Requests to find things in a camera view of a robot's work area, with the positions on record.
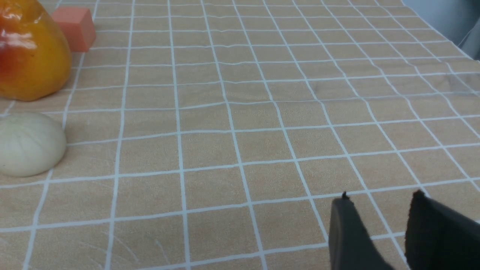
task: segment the orange foam block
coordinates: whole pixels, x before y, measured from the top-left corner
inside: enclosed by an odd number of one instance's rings
[[[95,25],[88,8],[59,7],[52,14],[68,40],[70,51],[87,52],[96,38]]]

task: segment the gray wall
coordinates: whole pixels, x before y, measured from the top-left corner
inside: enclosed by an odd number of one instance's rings
[[[480,16],[480,0],[403,0],[403,3],[457,46]]]

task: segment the grid tablecloth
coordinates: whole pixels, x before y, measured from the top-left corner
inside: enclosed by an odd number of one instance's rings
[[[401,0],[42,3],[97,39],[61,92],[0,100],[69,142],[0,177],[0,269],[328,269],[345,190],[397,269],[415,190],[480,219],[480,64]]]

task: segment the onion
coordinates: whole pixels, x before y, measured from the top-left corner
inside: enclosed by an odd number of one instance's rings
[[[28,177],[46,172],[65,154],[61,125],[41,113],[14,113],[0,118],[0,173]]]

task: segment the mango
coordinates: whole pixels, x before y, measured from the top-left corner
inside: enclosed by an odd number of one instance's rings
[[[67,39],[37,0],[0,0],[0,98],[34,101],[65,85]]]

